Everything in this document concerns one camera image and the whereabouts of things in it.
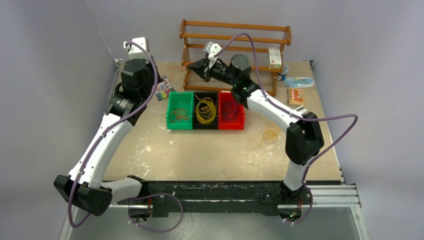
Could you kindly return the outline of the red plastic bin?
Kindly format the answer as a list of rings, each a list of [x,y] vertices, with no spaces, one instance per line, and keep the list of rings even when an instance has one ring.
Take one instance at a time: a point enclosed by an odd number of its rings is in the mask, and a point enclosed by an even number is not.
[[[237,103],[229,91],[218,93],[218,129],[243,130],[245,127],[244,106]]]

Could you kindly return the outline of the black plastic bin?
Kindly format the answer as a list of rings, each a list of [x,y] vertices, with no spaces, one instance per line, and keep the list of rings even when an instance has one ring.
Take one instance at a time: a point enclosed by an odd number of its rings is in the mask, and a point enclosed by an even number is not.
[[[194,130],[217,130],[218,123],[218,93],[194,92],[192,128]]]

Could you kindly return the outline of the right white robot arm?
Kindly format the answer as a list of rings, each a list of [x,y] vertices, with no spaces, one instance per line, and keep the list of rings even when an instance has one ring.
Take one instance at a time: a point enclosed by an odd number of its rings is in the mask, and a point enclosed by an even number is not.
[[[280,196],[288,204],[298,200],[307,165],[324,146],[317,116],[312,112],[303,114],[294,110],[263,91],[251,78],[252,68],[245,55],[235,54],[229,65],[221,59],[213,61],[204,57],[189,63],[187,68],[205,82],[215,79],[230,85],[230,92],[237,103],[263,115],[285,133],[284,149],[289,164],[282,180]]]

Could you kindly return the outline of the green plastic bin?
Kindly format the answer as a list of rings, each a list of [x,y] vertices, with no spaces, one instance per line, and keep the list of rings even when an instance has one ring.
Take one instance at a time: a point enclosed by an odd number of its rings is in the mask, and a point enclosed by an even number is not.
[[[166,111],[168,130],[193,129],[193,92],[170,92]]]

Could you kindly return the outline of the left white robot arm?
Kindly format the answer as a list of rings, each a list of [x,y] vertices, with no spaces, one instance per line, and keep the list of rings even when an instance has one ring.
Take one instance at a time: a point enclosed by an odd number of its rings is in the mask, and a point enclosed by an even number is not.
[[[69,220],[73,219],[73,207],[100,216],[111,203],[131,199],[142,205],[149,199],[148,189],[137,177],[103,182],[116,150],[146,109],[160,79],[155,62],[144,59],[128,60],[120,75],[121,82],[115,87],[87,150],[67,175],[58,175],[53,182],[68,203]]]

